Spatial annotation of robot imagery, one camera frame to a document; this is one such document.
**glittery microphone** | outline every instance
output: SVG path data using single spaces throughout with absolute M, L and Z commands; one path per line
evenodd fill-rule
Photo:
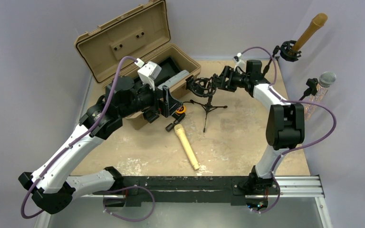
M 336 74 L 334 72 L 324 72 L 320 76 L 317 84 L 317 94 L 315 96 L 311 95 L 308 101 L 314 103 L 320 102 L 324 95 L 327 93 L 328 88 L 335 82 L 335 80 Z M 304 119 L 309 120 L 315 109 L 316 106 L 312 104 L 304 106 Z

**lid panel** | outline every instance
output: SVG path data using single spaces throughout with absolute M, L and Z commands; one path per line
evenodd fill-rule
M 164 0 L 137 9 L 83 34 L 76 41 L 76 49 L 98 83 L 113 76 L 122 57 L 143 57 L 170 41 Z

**white wall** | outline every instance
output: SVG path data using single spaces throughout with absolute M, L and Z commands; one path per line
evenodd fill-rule
M 33 227 L 20 216 L 17 178 L 74 127 L 89 79 L 77 36 L 60 0 L 0 0 L 0 227 Z
M 67 0 L 79 33 L 96 29 L 146 0 Z M 231 59 L 250 46 L 273 50 L 290 39 L 311 0 L 166 0 L 171 42 L 198 59 Z M 264 57 L 251 51 L 249 57 Z
M 301 97 L 307 78 L 324 71 L 337 82 L 323 103 L 338 118 L 336 131 L 325 141 L 305 149 L 312 174 L 320 174 L 334 227 L 365 227 L 365 1 L 315 0 L 293 39 L 319 12 L 326 25 L 302 48 L 296 63 L 281 61 L 291 99 Z M 306 142 L 325 134 L 330 115 L 317 110 L 306 124 Z

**tabletop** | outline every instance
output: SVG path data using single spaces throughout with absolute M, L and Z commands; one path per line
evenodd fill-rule
M 220 74 L 225 65 L 234 66 L 231 61 L 197 61 L 201 66 L 199 77 Z M 273 66 L 266 74 L 272 81 Z M 287 97 L 285 86 L 278 69 L 274 85 L 283 97 Z M 88 107 L 95 104 L 103 94 L 103 86 L 92 83 Z M 206 103 L 206 98 L 189 93 L 180 101 Z M 217 90 L 212 105 L 227 105 L 209 113 L 206 132 L 203 133 L 205 112 L 199 105 L 184 104 L 186 117 L 181 121 L 200 168 L 194 171 L 174 131 L 164 128 L 174 118 L 160 116 L 153 123 L 135 130 L 128 121 L 106 141 L 95 148 L 75 168 L 72 175 L 87 175 L 107 166 L 114 166 L 124 176 L 245 176 L 262 157 L 267 146 L 265 129 L 269 109 L 252 98 L 244 89 L 235 93 Z M 278 167 L 277 175 L 309 175 L 303 150 L 286 155 Z

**orange ring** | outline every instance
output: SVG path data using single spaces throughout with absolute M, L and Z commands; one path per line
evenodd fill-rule
M 185 113 L 187 109 L 185 108 L 185 105 L 183 105 L 181 108 L 179 108 L 177 111 L 175 111 L 175 113 L 177 114 L 183 114 Z

